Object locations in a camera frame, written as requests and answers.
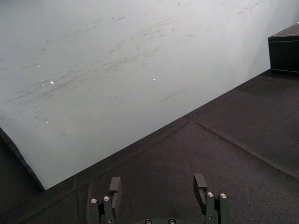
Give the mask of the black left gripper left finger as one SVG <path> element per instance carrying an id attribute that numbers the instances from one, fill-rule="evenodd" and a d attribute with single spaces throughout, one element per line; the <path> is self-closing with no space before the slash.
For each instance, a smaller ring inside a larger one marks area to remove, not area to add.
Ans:
<path id="1" fill-rule="evenodd" d="M 121 201 L 122 194 L 121 177 L 111 179 L 108 194 L 102 198 L 92 198 L 90 205 L 91 224 L 114 224 L 116 213 Z"/>

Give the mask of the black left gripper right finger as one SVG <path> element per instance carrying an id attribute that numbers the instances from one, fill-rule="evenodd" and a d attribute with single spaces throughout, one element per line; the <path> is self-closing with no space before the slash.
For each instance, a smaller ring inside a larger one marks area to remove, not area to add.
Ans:
<path id="1" fill-rule="evenodd" d="M 216 195 L 208 190 L 206 180 L 202 174 L 193 175 L 193 191 L 200 206 L 205 224 L 230 224 L 228 195 Z"/>

